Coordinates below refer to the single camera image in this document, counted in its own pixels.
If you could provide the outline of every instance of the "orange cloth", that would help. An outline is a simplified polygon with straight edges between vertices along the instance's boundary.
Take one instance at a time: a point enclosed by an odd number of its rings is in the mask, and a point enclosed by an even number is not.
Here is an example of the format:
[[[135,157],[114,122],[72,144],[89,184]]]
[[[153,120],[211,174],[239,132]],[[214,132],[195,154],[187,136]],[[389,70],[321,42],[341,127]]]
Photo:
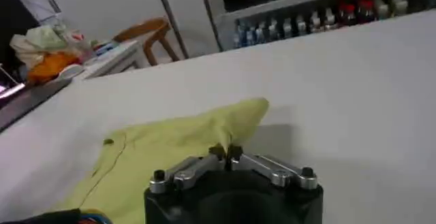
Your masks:
[[[32,84],[42,84],[55,79],[68,65],[80,63],[79,58],[66,52],[46,54],[44,60],[32,68],[27,80]]]

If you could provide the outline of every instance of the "yellow cloth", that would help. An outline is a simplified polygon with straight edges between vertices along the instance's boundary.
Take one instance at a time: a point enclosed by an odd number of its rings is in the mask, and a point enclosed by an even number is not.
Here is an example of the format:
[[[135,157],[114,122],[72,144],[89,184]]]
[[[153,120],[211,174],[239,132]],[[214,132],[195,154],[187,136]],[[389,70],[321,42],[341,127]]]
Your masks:
[[[248,99],[197,116],[116,131],[105,140],[92,175],[79,183],[62,209],[96,208],[115,224],[143,224],[143,193],[154,170],[203,156],[217,143],[225,148],[241,144],[267,109],[266,99]]]

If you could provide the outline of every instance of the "white desk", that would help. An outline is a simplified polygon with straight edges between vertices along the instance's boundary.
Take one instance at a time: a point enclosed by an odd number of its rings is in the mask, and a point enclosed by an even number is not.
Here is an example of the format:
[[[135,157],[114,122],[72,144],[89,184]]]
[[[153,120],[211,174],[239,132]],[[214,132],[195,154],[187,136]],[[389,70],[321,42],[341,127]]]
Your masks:
[[[74,82],[0,134],[0,216],[45,210],[120,127],[263,96],[247,150],[310,165],[326,224],[434,223],[436,11]]]
[[[145,56],[140,42],[137,40],[124,42],[87,63],[88,65],[84,66],[85,70],[74,77],[74,80],[85,80],[108,74],[121,73],[132,65],[143,68],[145,66],[144,63]]]

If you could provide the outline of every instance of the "wooden chair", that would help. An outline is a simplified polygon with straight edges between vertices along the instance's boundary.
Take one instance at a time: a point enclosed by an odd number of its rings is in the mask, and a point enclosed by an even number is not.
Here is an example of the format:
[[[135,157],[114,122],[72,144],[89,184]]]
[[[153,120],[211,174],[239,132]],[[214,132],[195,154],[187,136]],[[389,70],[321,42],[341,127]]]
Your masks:
[[[124,42],[126,40],[134,39],[154,31],[154,33],[145,41],[144,45],[142,46],[150,65],[157,65],[155,55],[151,52],[151,47],[156,41],[159,41],[162,44],[163,48],[165,48],[170,55],[172,61],[180,61],[165,38],[165,35],[169,30],[171,30],[170,24],[165,18],[154,18],[122,31],[114,37],[114,41]]]

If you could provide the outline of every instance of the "chair backrest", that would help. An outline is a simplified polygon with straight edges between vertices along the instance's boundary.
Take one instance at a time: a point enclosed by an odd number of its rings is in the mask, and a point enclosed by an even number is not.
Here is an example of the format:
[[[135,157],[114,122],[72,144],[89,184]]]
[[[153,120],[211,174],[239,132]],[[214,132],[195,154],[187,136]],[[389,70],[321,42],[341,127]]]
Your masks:
[[[152,31],[155,31],[155,33],[151,36],[151,38],[157,39],[159,37],[165,37],[166,32],[168,32],[169,30],[170,25],[165,18],[154,18],[122,31],[114,37],[114,41],[124,42],[126,40],[137,38]]]

